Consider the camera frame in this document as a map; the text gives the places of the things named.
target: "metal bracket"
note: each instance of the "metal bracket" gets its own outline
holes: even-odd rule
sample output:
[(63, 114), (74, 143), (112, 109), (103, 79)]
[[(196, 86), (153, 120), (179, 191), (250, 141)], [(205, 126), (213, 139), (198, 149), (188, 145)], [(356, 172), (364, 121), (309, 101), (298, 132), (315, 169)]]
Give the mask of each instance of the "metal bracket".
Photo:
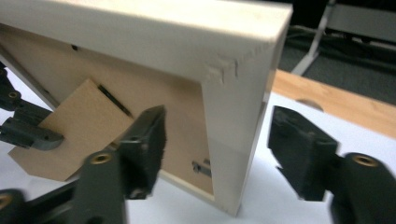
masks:
[[(210, 165), (210, 161), (209, 160), (204, 160), (204, 163), (209, 164)], [(203, 165), (199, 164), (196, 161), (192, 162), (192, 170), (196, 173), (196, 174), (203, 174), (203, 175), (207, 175), (209, 177), (212, 177), (212, 170), (210, 168), (204, 167)]]

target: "wooden surface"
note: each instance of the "wooden surface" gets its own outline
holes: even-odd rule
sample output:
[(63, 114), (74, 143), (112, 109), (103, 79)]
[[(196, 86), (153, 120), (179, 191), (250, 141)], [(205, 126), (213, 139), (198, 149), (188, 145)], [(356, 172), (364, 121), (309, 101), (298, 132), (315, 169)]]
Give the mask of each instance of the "wooden surface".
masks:
[(44, 36), (9, 27), (0, 30), (0, 43), (57, 102), (63, 102), (90, 78), (103, 85), (134, 118), (147, 108), (165, 105), (168, 140), (163, 169), (213, 194), (212, 179), (196, 174), (191, 165), (192, 161), (210, 158), (199, 83), (91, 50), (74, 51), (70, 45)]
[(396, 138), (396, 106), (277, 70), (273, 91), (295, 100), (309, 100), (324, 112)]

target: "dark floor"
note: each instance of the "dark floor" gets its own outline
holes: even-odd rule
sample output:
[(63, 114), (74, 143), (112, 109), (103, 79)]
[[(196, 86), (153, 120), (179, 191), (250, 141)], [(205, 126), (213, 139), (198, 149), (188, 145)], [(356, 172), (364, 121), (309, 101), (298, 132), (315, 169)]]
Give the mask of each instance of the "dark floor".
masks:
[[(279, 68), (291, 71), (308, 52), (313, 34), (290, 28)], [(396, 50), (324, 36), (304, 77), (396, 105)]]

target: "light wood plank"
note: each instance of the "light wood plank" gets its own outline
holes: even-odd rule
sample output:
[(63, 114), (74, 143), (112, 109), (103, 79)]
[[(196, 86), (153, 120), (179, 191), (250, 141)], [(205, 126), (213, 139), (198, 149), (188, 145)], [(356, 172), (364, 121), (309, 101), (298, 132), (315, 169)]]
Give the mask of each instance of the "light wood plank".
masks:
[(396, 106), (277, 70), (272, 91), (310, 100), (326, 113), (396, 138)]

